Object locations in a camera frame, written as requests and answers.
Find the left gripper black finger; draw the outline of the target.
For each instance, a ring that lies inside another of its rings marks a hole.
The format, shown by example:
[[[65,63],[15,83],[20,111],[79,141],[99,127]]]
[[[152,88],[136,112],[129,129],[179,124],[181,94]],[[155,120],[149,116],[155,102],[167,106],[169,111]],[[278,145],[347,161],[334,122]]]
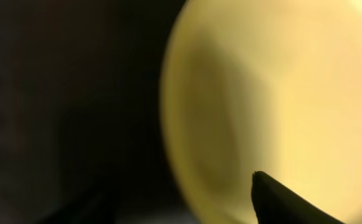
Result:
[[[343,224],[262,171],[252,174],[251,198],[259,224]]]

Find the yellow plate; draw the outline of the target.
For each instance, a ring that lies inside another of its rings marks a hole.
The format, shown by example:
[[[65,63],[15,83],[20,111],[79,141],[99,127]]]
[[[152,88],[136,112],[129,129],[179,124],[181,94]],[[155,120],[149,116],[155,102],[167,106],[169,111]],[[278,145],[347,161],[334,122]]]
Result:
[[[271,176],[362,223],[362,1],[186,1],[161,77],[161,124],[202,223],[256,223]]]

